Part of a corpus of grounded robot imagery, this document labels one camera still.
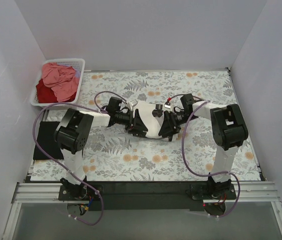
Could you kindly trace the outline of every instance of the black cloth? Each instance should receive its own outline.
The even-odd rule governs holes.
[[[54,131],[59,125],[59,121],[41,121],[39,127],[39,133],[37,135],[37,141],[40,146],[55,159],[64,159],[61,149],[57,146],[56,141],[53,139]],[[38,148],[35,146],[33,153],[33,160],[47,160],[48,157],[45,156]]]

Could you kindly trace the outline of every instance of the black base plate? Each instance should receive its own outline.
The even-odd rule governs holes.
[[[105,210],[159,210],[187,209],[204,211],[202,200],[193,200],[186,194],[195,182],[89,182],[98,189],[103,197]],[[89,211],[101,210],[101,203],[95,192],[88,191],[94,197]],[[60,201],[88,201],[75,199],[63,186],[60,187]]]

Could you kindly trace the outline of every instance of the red cloth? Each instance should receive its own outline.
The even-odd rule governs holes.
[[[43,79],[39,81],[39,83],[36,85],[36,92],[37,92],[37,100],[40,104],[52,104],[57,103],[56,96],[54,95],[54,92],[51,88],[46,87],[43,83]],[[74,101],[76,96],[76,92],[71,96],[71,98],[68,101],[65,102],[72,102]]]
[[[42,67],[42,79],[46,87],[50,87],[58,102],[70,100],[76,93],[80,79],[75,76],[76,70],[71,66],[46,63]]]

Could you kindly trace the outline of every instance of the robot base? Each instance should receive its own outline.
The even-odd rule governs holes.
[[[103,188],[101,185],[93,185],[93,187],[95,187],[101,194],[103,193]],[[82,198],[75,198],[73,197],[65,188],[65,186],[61,186],[60,187],[60,191],[59,191],[59,197],[58,200],[59,201],[89,201],[90,197],[93,197],[95,200],[99,200],[99,195],[92,191],[91,189],[87,188],[86,190],[86,194],[85,194],[85,190],[82,190]]]
[[[191,196],[193,200],[213,200],[213,199],[219,199],[221,195],[226,194],[227,200],[235,200],[236,199],[236,193],[234,189],[234,185],[230,184],[229,189],[222,192],[222,194],[212,194],[208,190],[207,182],[201,182],[198,181],[195,184],[191,184]]]

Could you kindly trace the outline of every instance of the pink cloth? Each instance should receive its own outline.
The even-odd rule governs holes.
[[[80,79],[75,76],[75,73],[75,69],[71,66],[58,65],[55,62],[43,65],[43,83],[52,89],[58,102],[69,100],[77,91]]]

